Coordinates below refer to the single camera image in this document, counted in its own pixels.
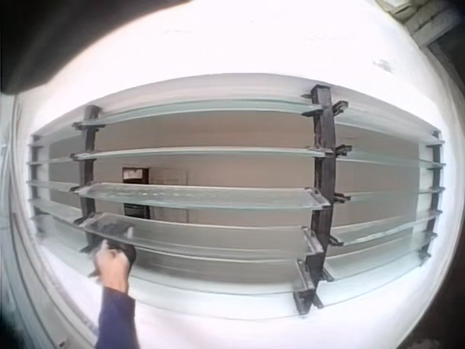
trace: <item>hand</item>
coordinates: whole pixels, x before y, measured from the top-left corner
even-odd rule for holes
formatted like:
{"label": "hand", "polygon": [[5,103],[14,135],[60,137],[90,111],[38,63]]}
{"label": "hand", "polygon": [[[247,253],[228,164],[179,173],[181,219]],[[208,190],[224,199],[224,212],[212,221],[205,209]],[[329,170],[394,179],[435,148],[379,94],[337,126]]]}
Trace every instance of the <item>hand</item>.
{"label": "hand", "polygon": [[109,249],[108,242],[104,240],[95,255],[95,260],[103,286],[127,294],[129,261],[126,255],[121,251]]}

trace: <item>frosted glass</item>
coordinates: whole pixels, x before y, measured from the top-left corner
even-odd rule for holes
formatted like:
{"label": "frosted glass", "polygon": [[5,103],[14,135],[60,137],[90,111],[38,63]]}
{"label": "frosted glass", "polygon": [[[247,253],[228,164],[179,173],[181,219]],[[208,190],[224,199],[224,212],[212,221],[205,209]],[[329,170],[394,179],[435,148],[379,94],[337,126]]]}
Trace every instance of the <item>frosted glass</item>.
{"label": "frosted glass", "polygon": [[393,282],[420,266],[423,261],[424,258],[414,252],[351,278],[334,282],[321,281],[318,284],[318,297],[324,306],[351,300]]}
{"label": "frosted glass", "polygon": [[147,117],[165,116],[178,113],[195,113],[201,111],[280,111],[284,113],[302,114],[305,111],[312,111],[318,108],[320,108],[319,105],[311,105],[309,102],[298,103],[285,100],[198,100],[133,109],[121,113],[110,114],[106,117],[95,120],[85,120],[82,121],[82,124],[108,125]]}
{"label": "frosted glass", "polygon": [[[55,238],[42,242],[48,258],[58,258],[82,275],[89,274],[92,261],[77,249],[61,244]],[[154,284],[129,275],[129,295],[156,308],[192,316],[236,320],[267,320],[298,316],[292,294],[236,295],[177,289]]]}
{"label": "frosted glass", "polygon": [[[115,225],[131,227],[116,235]],[[172,254],[211,259],[296,259],[323,251],[314,234],[300,226],[235,227],[163,222],[102,213],[81,224],[87,231]]]}
{"label": "frosted glass", "polygon": [[326,271],[335,279],[348,278],[381,267],[428,244],[433,234],[418,232],[373,246],[368,249],[327,257]]}
{"label": "frosted glass", "polygon": [[[120,113],[109,113],[95,120],[82,121],[83,125],[106,125],[134,119],[142,119],[154,116],[165,116],[176,113],[189,113],[201,111],[277,111],[283,113],[295,113],[298,116],[306,111],[319,109],[319,105],[312,105],[309,100],[301,102],[277,99],[229,99],[229,100],[198,100],[181,103],[171,103],[165,105],[154,105],[146,108],[138,108]],[[380,132],[386,135],[394,135],[410,140],[415,143],[441,144],[432,135],[434,130],[430,125],[424,125],[424,122],[415,123],[416,128],[412,127],[412,122],[399,125],[396,121],[393,123],[383,118],[377,118],[376,124],[373,122],[373,113],[360,108],[349,107],[337,118],[334,119],[336,124],[368,129]]]}
{"label": "frosted glass", "polygon": [[346,156],[338,156],[337,161],[340,162],[360,162],[367,164],[380,164],[400,167],[427,167],[437,168],[442,167],[443,164],[439,164],[433,161],[418,160],[418,159],[405,159],[396,156],[387,156],[378,153],[369,153],[366,151],[359,151],[353,149],[348,152]]}
{"label": "frosted glass", "polygon": [[179,209],[322,209],[329,202],[311,188],[227,188],[95,183],[76,191],[99,200]]}
{"label": "frosted glass", "polygon": [[62,162],[71,162],[73,159],[70,156],[66,156],[63,158],[54,158],[54,159],[47,159],[41,161],[29,161],[28,165],[42,165],[42,164],[58,164]]}
{"label": "frosted glass", "polygon": [[439,216],[440,213],[440,211],[426,210],[418,212],[413,220],[410,215],[406,214],[384,220],[332,227],[331,235],[344,244],[358,244],[412,228]]}
{"label": "frosted glass", "polygon": [[76,183],[69,182],[47,182],[43,180],[29,180],[27,184],[32,185],[33,187],[44,188],[44,189],[53,189],[58,191],[70,191],[71,188],[78,187]]}
{"label": "frosted glass", "polygon": [[[52,241],[57,249],[80,250],[84,232],[42,216],[36,224],[43,231],[42,244]],[[308,274],[297,260],[237,262],[184,258],[137,249],[131,271],[135,278],[155,284],[199,292],[222,294],[277,294],[313,289]]]}
{"label": "frosted glass", "polygon": [[392,190],[392,191],[364,191],[364,192],[354,192],[354,193],[344,193],[344,196],[350,198],[348,202],[351,201],[365,201],[365,200],[383,200],[389,198],[396,198],[398,196],[408,196],[408,195],[422,195],[422,194],[433,194],[441,193],[444,191],[444,188],[429,188],[429,189],[419,189],[419,190]]}
{"label": "frosted glass", "polygon": [[324,151],[299,148],[260,148],[260,147],[173,147],[146,148],[120,151],[96,151],[93,153],[78,153],[78,160],[106,159],[122,156],[158,156],[158,155],[282,155],[324,157]]}
{"label": "frosted glass", "polygon": [[29,202],[43,212],[59,218],[65,222],[73,224],[75,220],[82,217],[81,209],[72,206],[59,204],[44,198],[32,199]]}

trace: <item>blue sleeve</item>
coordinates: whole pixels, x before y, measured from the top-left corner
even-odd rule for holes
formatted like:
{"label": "blue sleeve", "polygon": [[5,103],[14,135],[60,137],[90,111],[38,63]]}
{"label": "blue sleeve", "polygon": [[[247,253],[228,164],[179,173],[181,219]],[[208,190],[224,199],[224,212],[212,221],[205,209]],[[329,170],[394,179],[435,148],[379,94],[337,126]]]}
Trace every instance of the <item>blue sleeve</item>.
{"label": "blue sleeve", "polygon": [[137,349],[135,301],[127,294],[103,288],[96,349]]}

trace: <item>wall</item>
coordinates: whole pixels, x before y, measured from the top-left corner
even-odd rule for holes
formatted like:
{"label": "wall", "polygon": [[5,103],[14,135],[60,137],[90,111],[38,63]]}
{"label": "wall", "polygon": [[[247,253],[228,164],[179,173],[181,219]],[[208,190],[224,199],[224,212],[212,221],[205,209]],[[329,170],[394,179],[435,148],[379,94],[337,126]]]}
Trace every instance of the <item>wall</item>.
{"label": "wall", "polygon": [[[418,146],[406,140],[352,127],[337,126],[338,144],[350,144],[361,151],[411,158]],[[62,140],[50,147],[50,158],[69,156],[79,149],[81,139]],[[313,144],[312,120],[284,113],[210,112],[196,115],[131,121],[109,125],[97,133],[96,149],[156,148],[190,145],[263,146],[305,148]],[[150,167],[152,173],[178,169],[187,173],[189,185],[263,188],[305,188],[313,186],[312,158],[292,156],[133,156],[98,160],[95,180],[121,182],[122,167]],[[52,164],[50,180],[78,183],[78,164]],[[339,192],[415,190],[419,170],[375,164],[339,162],[336,189]],[[73,194],[51,192],[52,199],[80,207]],[[417,198],[338,205],[334,224],[343,225],[392,217],[416,211]],[[123,214],[123,205],[99,201],[97,209]],[[172,217],[184,215],[173,214]],[[248,210],[190,210],[190,222],[225,225],[308,225],[308,210],[291,212]]]}
{"label": "wall", "polygon": [[[465,193],[464,133],[458,123],[464,103],[434,58],[420,51],[374,1],[267,1],[263,6],[259,1],[196,0],[125,25],[82,52],[48,84],[20,96],[17,160],[23,170],[17,180],[27,178],[30,134],[51,121],[55,126],[69,124],[81,115],[81,105],[125,89],[133,88],[127,92],[132,98],[107,99],[105,108],[206,94],[213,76],[193,79],[200,82],[194,85],[167,80],[215,73],[279,74],[271,82],[263,78],[262,86],[296,95],[305,92],[302,81],[324,81],[339,91],[352,89],[418,116],[442,130],[447,163],[442,184],[452,189],[442,196],[444,214],[436,227],[439,237],[432,258],[396,282],[296,322],[198,319],[138,304],[143,347],[396,347],[432,301],[456,246]],[[253,84],[228,88],[244,90]],[[69,114],[58,119],[64,113]],[[65,278],[67,273],[58,275]],[[85,299],[82,308],[96,318],[98,286],[78,276],[73,285],[67,288],[71,297]],[[144,340],[152,339],[153,333],[157,343]]]}

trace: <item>white wall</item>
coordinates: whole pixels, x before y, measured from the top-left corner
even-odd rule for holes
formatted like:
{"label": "white wall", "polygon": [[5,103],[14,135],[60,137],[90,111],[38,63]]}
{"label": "white wall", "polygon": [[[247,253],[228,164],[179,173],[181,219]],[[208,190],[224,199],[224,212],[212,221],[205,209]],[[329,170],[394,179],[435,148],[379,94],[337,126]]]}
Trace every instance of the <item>white wall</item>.
{"label": "white wall", "polygon": [[[176,80],[152,84],[184,76],[280,74],[276,79],[262,76],[254,81],[261,81],[273,93],[287,95],[307,92],[307,79],[324,81],[336,85],[338,91],[353,89],[418,116],[442,130],[447,163],[442,181],[449,188],[442,196],[444,215],[437,224],[440,236],[432,247],[432,259],[422,268],[357,300],[314,310],[308,319],[295,322],[200,320],[137,305],[139,338],[147,348],[158,344],[183,348],[394,348],[441,285],[458,240],[464,205],[465,145],[458,123],[464,102],[445,72],[428,56],[371,0],[273,0],[266,5],[245,0],[192,1],[125,25],[82,52],[48,84],[20,96],[23,119],[18,147],[23,153],[17,160],[25,163],[31,132],[80,105],[129,88],[134,88],[128,92],[132,98],[107,99],[105,110],[150,100],[176,100],[205,94],[214,80],[209,76],[191,79],[193,85]],[[386,61],[391,71],[380,68],[380,60]],[[236,86],[243,91],[254,81],[236,81]],[[78,119],[79,111],[57,123]],[[26,179],[27,167],[23,169],[19,181]],[[78,284],[79,289],[67,290],[76,300],[88,300],[82,307],[95,314],[98,286],[85,278]]]}

